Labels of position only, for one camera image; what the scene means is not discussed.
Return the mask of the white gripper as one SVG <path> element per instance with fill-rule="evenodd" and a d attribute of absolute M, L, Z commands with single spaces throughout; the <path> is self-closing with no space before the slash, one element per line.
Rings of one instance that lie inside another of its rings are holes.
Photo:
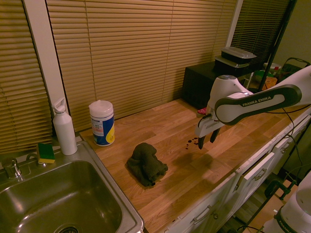
<path fill-rule="evenodd" d="M 211 132 L 213 133 L 210 137 L 210 142 L 213 143 L 216 140 L 216 137 L 222 126 L 223 126 L 222 122 L 215 120 L 212 117 L 212 114 L 208 114 L 202 117 L 195 129 L 195 134 L 198 136 L 198 148 L 199 149 L 203 148 L 205 136 Z"/>

